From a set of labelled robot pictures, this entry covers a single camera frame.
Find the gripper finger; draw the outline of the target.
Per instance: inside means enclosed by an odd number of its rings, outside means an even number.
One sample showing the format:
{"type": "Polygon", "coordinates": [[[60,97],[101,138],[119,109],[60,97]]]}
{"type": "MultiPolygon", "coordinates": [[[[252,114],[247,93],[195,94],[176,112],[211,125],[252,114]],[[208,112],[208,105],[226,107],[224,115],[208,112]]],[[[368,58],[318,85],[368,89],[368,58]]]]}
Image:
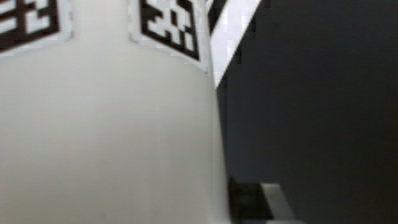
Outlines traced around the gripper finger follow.
{"type": "Polygon", "coordinates": [[[277,183],[227,181],[233,224],[306,224],[297,218],[277,183]]]}

